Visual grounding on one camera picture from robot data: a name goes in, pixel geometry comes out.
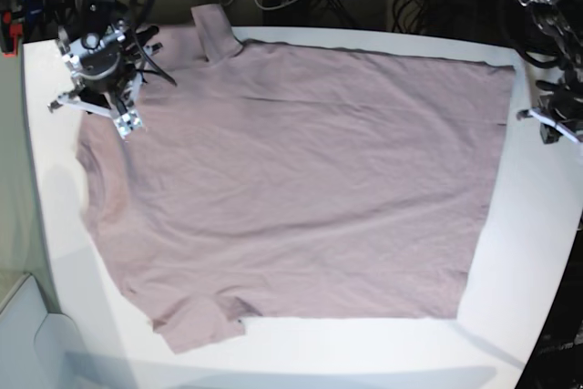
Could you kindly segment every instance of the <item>pink t-shirt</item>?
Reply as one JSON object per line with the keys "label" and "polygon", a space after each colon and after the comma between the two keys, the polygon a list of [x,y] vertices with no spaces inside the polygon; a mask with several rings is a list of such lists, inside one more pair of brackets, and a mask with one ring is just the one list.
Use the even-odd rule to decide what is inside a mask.
{"label": "pink t-shirt", "polygon": [[511,68],[249,42],[215,5],[162,28],[145,128],[85,116],[86,222],[179,353],[243,316],[455,318]]}

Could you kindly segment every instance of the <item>white table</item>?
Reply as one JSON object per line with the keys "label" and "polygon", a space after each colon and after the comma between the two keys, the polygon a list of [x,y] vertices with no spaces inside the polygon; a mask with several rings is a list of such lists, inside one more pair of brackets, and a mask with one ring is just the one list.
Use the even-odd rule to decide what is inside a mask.
{"label": "white table", "polygon": [[46,110],[71,85],[56,45],[36,43],[25,47],[36,175],[59,300],[99,369],[87,378],[120,388],[513,388],[553,302],[583,209],[580,151],[565,140],[543,146],[538,123],[515,118],[536,92],[534,79],[556,72],[525,67],[507,49],[422,36],[305,28],[236,34],[516,67],[496,190],[459,317],[248,319],[245,336],[174,355],[119,294],[83,226],[87,187],[75,159],[81,114]]}

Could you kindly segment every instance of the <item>t-shirt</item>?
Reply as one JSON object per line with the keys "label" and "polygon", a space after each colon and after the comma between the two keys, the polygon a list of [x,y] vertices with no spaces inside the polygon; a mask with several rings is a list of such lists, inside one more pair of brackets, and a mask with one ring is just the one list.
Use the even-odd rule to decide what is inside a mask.
{"label": "t-shirt", "polygon": [[238,42],[217,5],[162,28],[145,127],[85,115],[86,224],[171,349],[244,316],[455,318],[514,71]]}

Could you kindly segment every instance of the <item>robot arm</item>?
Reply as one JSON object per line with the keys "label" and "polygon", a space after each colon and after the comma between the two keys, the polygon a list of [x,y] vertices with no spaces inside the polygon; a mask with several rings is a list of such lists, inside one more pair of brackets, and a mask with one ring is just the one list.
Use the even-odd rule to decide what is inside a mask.
{"label": "robot arm", "polygon": [[158,66],[150,58],[161,45],[146,46],[158,29],[136,29],[148,14],[148,5],[135,16],[132,6],[117,0],[82,0],[76,23],[59,28],[58,48],[75,85],[49,104],[54,111],[75,107],[111,118],[124,138],[142,126],[136,102],[146,64]]}
{"label": "robot arm", "polygon": [[[507,2],[500,0],[500,14]],[[551,36],[560,51],[560,56],[549,61],[539,61],[527,54],[506,36],[517,52],[530,64],[539,68],[558,67],[564,75],[558,84],[538,81],[544,92],[537,107],[518,113],[518,118],[535,118],[541,123],[543,142],[555,143],[566,137],[575,143],[583,142],[583,16],[580,13],[583,0],[516,0],[529,10],[539,30]]]}

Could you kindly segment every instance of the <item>t-shirt sleeve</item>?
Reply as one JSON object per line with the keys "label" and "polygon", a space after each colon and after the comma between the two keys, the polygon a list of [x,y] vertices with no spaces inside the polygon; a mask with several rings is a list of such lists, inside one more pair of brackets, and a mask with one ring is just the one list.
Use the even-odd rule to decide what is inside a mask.
{"label": "t-shirt sleeve", "polygon": [[236,298],[196,293],[179,288],[177,279],[162,282],[125,281],[122,292],[151,319],[174,353],[184,353],[209,343],[245,334],[239,318],[244,308]]}

